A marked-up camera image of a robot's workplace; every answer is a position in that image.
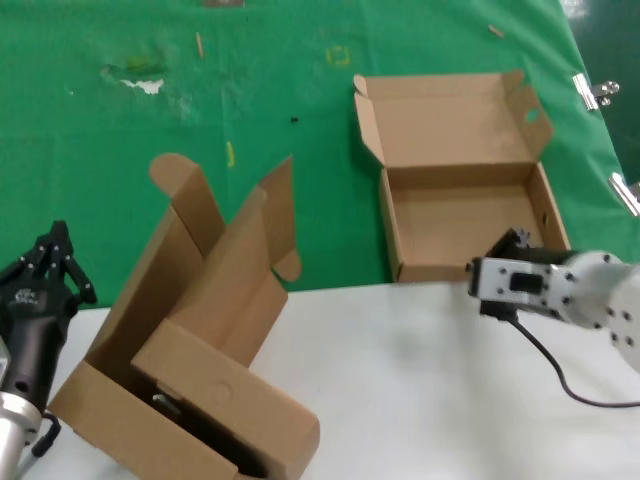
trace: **brown cardboard box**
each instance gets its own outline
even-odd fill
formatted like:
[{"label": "brown cardboard box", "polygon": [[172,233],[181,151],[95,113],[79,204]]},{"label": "brown cardboard box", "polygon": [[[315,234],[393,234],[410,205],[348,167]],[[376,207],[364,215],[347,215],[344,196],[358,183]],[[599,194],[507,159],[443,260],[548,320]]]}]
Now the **brown cardboard box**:
[{"label": "brown cardboard box", "polygon": [[164,392],[249,447],[276,480],[302,475],[318,420],[247,369],[287,300],[271,272],[300,273],[292,162],[225,227],[204,173],[175,154],[152,165],[171,206],[85,359],[50,409],[143,480],[254,478],[152,404]]},{"label": "brown cardboard box", "polygon": [[357,75],[362,140],[383,166],[380,198],[399,282],[456,281],[509,228],[567,249],[538,157],[553,128],[524,73]]}]

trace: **box lid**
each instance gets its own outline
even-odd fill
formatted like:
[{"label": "box lid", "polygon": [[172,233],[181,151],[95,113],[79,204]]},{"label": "box lid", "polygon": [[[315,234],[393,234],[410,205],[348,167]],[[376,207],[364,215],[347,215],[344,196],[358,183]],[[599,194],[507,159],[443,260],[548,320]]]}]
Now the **box lid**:
[{"label": "box lid", "polygon": [[553,127],[524,73],[363,77],[362,140],[387,168],[535,163]]}]

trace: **white table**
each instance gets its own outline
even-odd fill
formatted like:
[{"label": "white table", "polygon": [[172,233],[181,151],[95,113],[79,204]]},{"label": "white table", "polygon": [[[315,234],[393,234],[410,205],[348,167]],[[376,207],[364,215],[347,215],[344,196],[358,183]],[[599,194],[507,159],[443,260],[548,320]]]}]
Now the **white table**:
[{"label": "white table", "polygon": [[[477,309],[462,285],[291,294],[251,368],[320,418],[320,448],[304,480],[640,478],[640,410],[567,398],[513,327]],[[106,312],[73,320],[54,391]],[[607,332],[521,318],[578,393],[640,399],[640,375]],[[24,478],[135,477],[65,426]]]}]

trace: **green fabric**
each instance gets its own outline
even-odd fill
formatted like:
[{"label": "green fabric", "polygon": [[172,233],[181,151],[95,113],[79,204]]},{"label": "green fabric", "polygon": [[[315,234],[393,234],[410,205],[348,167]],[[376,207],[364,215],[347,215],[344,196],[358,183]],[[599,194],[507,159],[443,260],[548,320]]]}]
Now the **green fabric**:
[{"label": "green fabric", "polygon": [[[607,185],[619,165],[606,128],[573,87],[584,66],[558,0],[10,0],[0,15],[0,265],[65,219],[103,305],[166,207],[148,179],[166,151],[202,164],[227,219],[293,154],[304,267],[290,288],[388,281],[356,73],[525,69],[555,125],[543,160],[573,245],[639,259],[638,224]],[[164,80],[158,95],[120,82],[148,78]]]}]

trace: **cardboard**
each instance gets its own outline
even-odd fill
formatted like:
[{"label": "cardboard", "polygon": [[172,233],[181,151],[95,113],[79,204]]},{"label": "cardboard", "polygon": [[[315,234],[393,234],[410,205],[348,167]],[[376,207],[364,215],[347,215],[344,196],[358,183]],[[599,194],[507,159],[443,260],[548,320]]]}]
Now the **cardboard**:
[{"label": "cardboard", "polygon": [[162,155],[151,176],[171,206],[49,408],[143,480],[253,478],[154,408],[164,392],[205,429],[240,440],[269,478],[298,479],[318,446],[318,420],[247,370],[287,301],[272,269],[288,280],[301,270],[292,161],[228,226],[189,159]]},{"label": "cardboard", "polygon": [[363,77],[362,140],[382,166],[395,281],[458,281],[509,228],[569,241],[538,157],[553,127],[524,73]]}]

